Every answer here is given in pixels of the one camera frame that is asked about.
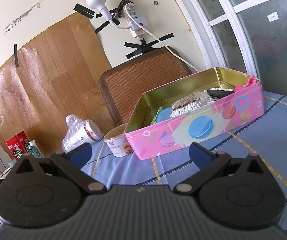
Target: yellow stripe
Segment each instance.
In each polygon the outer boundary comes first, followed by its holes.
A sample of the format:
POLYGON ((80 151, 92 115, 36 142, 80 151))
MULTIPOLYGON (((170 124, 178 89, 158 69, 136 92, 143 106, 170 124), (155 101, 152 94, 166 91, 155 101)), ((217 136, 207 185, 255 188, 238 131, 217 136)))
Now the yellow stripe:
POLYGON ((157 177, 157 180, 158 180, 158 185, 161 185, 161 184, 162 184, 162 181, 160 180, 160 177, 159 177, 159 173, 158 173, 158 170, 157 170, 155 158, 152 158, 151 160, 153 161, 153 165, 154 165, 156 177, 157 177))
POLYGON ((281 104, 283 104, 283 105, 287 106, 287 104, 286 104, 286 103, 284 103, 284 102, 282 102, 282 101, 280 101, 280 100, 277 100, 277 99, 274 99, 274 98, 270 98, 270 97, 267 97, 267 96, 264 96, 264 97, 265 97, 265 98, 268 98, 268 99, 270 99, 270 100, 273 100, 273 101, 279 102, 279 103, 281 103, 281 104))
POLYGON ((91 175, 92 178, 93 178, 93 175, 94 175, 94 171, 96 170, 96 167, 97 167, 97 164, 98 164, 98 160, 99 160, 99 157, 100 157, 100 155, 101 155, 103 146, 104 146, 104 141, 103 141, 103 144, 102 144, 102 146, 101 146, 100 152, 99 152, 99 154, 98 154, 98 158, 97 158, 97 161, 96 161, 96 165, 94 166, 93 171, 92 171, 92 175, 91 175))
MULTIPOLYGON (((241 140, 239 137, 237 137, 234 133, 232 132, 227 132, 231 136, 233 136, 237 141, 241 142, 244 146, 246 146, 252 153, 258 154, 252 147, 250 147, 246 142, 241 140)), ((278 179, 281 180, 283 184, 287 187, 287 181, 263 158, 259 155, 261 160, 264 162, 264 164, 267 166, 267 168, 272 172, 278 179)))

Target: power strip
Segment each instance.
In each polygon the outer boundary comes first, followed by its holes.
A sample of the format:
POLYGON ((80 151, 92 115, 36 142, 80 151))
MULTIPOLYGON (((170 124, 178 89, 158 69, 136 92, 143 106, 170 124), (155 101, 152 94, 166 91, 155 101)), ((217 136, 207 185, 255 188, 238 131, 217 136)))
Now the power strip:
POLYGON ((133 21, 136 21, 136 23, 138 23, 142 27, 146 27, 148 25, 146 22, 146 19, 144 17, 140 17, 140 18, 138 17, 133 3, 127 3, 126 6, 124 6, 123 11, 124 11, 123 15, 128 25, 131 26, 130 31, 131 31, 132 36, 134 38, 142 36, 145 33, 144 30, 140 29, 133 21), (130 19, 130 17, 124 10, 128 11, 128 13, 130 14, 133 20, 130 19))

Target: light bulb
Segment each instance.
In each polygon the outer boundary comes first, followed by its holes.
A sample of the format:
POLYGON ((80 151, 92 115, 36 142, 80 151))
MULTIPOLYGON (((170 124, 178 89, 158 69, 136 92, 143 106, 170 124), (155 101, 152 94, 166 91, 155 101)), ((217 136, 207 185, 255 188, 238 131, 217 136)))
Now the light bulb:
POLYGON ((112 19, 111 13, 106 6, 106 0, 85 0, 85 3, 90 8, 98 10, 107 21, 112 19))

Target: blue ring graphic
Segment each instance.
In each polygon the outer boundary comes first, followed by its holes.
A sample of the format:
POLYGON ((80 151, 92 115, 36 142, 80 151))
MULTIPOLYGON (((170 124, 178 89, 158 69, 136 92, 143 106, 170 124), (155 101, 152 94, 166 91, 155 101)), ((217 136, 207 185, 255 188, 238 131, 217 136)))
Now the blue ring graphic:
POLYGON ((247 106, 248 106, 248 99, 247 99, 246 96, 241 96, 241 97, 238 97, 238 98, 237 98, 237 100, 236 100, 236 108, 237 108, 239 111, 245 110, 247 106), (245 104, 245 106, 244 106, 243 108, 240 108, 240 107, 238 106, 238 102, 239 102, 239 100, 242 99, 242 98, 244 98, 244 99, 246 100, 246 104, 245 104))

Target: white power cord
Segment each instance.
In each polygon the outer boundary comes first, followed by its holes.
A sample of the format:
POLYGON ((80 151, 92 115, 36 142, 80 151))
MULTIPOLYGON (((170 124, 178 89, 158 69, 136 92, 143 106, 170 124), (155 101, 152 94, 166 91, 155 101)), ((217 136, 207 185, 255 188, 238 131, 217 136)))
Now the white power cord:
POLYGON ((162 45, 165 46, 165 48, 167 50, 169 50, 169 52, 174 55, 176 58, 179 58, 180 60, 182 60, 183 62, 185 62, 188 66, 192 67, 194 70, 196 70, 197 72, 199 72, 200 70, 198 70, 197 68, 195 68, 193 65, 189 64, 187 61, 185 61, 183 58, 179 57, 178 55, 176 55, 171 49, 169 49, 169 47, 164 44, 161 40, 159 40, 158 38, 156 38, 150 31, 146 30, 144 27, 142 27, 141 25, 139 25, 138 23, 136 23, 133 18, 130 16, 129 12, 127 11, 127 9, 125 8, 124 10, 126 12, 126 14, 129 16, 129 18, 141 29, 143 29, 146 33, 148 33, 149 35, 151 35, 152 37, 154 37, 157 41, 159 41, 162 45))
POLYGON ((131 28, 131 26, 128 26, 128 27, 120 27, 120 26, 118 26, 117 24, 115 24, 115 23, 113 22, 113 20, 109 20, 109 22, 110 22, 113 26, 115 26, 116 28, 121 29, 121 30, 128 30, 128 29, 131 28))

